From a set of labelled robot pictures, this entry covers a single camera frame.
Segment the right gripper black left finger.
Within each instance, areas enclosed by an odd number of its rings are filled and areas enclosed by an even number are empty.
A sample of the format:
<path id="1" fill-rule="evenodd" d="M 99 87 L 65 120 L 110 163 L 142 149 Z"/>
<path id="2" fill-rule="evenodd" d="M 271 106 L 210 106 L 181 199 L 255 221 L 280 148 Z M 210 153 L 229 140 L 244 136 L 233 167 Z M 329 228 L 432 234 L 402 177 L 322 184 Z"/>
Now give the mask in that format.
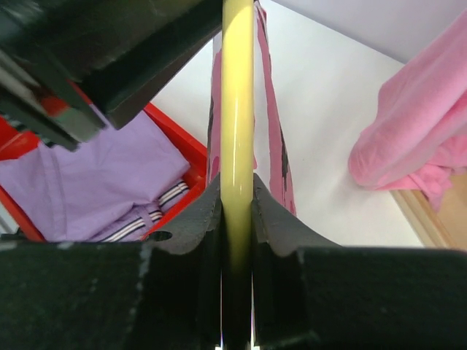
<path id="1" fill-rule="evenodd" d="M 1 243 L 3 349 L 213 349 L 220 182 L 133 243 Z"/>

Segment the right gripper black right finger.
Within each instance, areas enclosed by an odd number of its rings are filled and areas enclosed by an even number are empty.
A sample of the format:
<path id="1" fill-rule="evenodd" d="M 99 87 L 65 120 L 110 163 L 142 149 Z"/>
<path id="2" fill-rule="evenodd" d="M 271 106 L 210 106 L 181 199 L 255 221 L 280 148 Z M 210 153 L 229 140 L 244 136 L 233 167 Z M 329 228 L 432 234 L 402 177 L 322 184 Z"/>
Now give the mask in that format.
<path id="1" fill-rule="evenodd" d="M 255 342 L 262 349 L 464 349 L 466 253 L 343 247 L 259 177 L 252 202 Z"/>

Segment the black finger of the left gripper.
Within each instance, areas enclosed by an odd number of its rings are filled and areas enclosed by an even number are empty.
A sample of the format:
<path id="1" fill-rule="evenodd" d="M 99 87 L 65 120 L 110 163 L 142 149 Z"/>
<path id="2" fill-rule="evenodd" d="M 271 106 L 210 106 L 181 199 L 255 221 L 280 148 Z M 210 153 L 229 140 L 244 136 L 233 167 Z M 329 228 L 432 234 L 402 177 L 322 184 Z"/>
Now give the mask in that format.
<path id="1" fill-rule="evenodd" d="M 219 30 L 221 1 L 3 1 L 1 49 L 122 128 Z"/>

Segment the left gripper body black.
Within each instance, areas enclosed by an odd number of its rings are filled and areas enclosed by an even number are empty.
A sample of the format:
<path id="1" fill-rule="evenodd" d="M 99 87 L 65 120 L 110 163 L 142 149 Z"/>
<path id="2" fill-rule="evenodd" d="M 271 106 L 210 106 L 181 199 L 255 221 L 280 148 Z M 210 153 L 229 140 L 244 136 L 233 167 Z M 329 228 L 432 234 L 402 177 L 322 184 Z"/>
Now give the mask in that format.
<path id="1" fill-rule="evenodd" d="M 43 54 L 32 61 L 1 49 L 1 117 L 49 147 L 75 151 L 106 128 L 86 96 Z"/>

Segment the pink camouflage trousers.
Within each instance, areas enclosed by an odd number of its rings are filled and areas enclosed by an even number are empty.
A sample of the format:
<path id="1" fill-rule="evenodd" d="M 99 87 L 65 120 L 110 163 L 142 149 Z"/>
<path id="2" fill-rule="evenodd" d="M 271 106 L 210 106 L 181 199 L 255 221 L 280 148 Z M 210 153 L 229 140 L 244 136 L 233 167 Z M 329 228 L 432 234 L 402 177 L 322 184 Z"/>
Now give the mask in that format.
<path id="1" fill-rule="evenodd" d="M 254 2 L 254 14 L 253 169 L 273 198 L 295 215 L 293 180 L 272 79 L 267 13 L 259 1 Z M 217 34 L 213 39 L 212 50 L 211 101 L 207 131 L 207 183 L 210 183 L 220 170 L 221 47 L 222 34 Z"/>

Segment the yellow hanger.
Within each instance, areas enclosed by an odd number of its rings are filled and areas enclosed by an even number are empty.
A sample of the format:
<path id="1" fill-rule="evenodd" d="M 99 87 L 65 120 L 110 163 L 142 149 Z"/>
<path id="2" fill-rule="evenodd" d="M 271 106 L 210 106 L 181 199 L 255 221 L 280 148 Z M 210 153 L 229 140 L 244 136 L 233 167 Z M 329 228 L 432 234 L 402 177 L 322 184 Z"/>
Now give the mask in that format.
<path id="1" fill-rule="evenodd" d="M 249 349 L 254 146 L 254 6 L 225 1 L 222 32 L 220 198 L 225 222 L 224 349 Z"/>

